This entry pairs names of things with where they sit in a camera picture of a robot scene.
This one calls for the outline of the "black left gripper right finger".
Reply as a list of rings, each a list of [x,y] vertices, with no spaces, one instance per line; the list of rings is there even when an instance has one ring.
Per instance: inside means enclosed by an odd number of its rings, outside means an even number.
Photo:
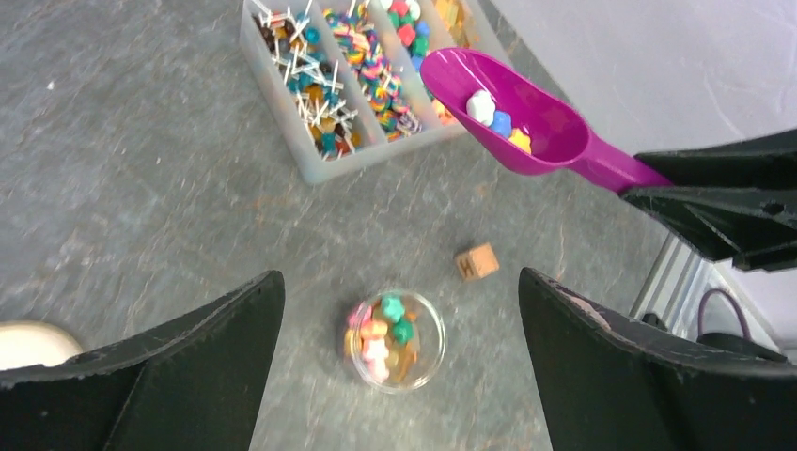
[[[796,367],[689,341],[526,268],[519,307],[556,450],[792,450]]]

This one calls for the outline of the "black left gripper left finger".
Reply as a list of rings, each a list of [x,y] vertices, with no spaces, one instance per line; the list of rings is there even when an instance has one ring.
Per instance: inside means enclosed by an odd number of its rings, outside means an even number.
[[[281,272],[57,366],[1,375],[5,450],[246,450],[286,301]]]

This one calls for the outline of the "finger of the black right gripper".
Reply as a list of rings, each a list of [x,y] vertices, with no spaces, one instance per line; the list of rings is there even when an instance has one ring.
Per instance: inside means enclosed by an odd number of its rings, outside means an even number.
[[[639,153],[635,159],[680,187],[796,187],[794,129],[710,148]]]
[[[637,187],[620,198],[709,261],[745,272],[796,267],[794,189]]]

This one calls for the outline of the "gold jar lid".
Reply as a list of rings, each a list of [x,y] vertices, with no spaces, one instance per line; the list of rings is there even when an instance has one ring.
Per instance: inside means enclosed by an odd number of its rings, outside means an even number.
[[[67,331],[41,321],[1,323],[1,370],[34,365],[56,366],[83,352]]]

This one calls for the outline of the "clear glass jar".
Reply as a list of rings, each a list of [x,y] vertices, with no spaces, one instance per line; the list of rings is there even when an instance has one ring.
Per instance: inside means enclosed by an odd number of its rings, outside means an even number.
[[[343,358],[353,376],[387,394],[426,385],[446,351],[443,319],[408,289],[388,289],[355,304],[343,323]]]

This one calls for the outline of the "magenta plastic scoop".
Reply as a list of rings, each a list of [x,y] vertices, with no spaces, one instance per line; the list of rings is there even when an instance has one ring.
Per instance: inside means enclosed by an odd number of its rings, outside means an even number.
[[[669,180],[624,151],[606,143],[565,102],[519,72],[474,49],[442,48],[423,61],[426,88],[506,169],[540,176],[568,169],[590,183],[621,194],[637,186],[667,186]],[[530,137],[524,152],[466,111],[466,103],[485,91],[513,127]]]

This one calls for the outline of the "clear compartment candy box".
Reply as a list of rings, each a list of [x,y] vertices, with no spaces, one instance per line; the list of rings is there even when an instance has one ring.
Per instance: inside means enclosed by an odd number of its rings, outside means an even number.
[[[463,134],[421,81],[432,51],[508,60],[476,1],[246,1],[240,45],[310,184]]]

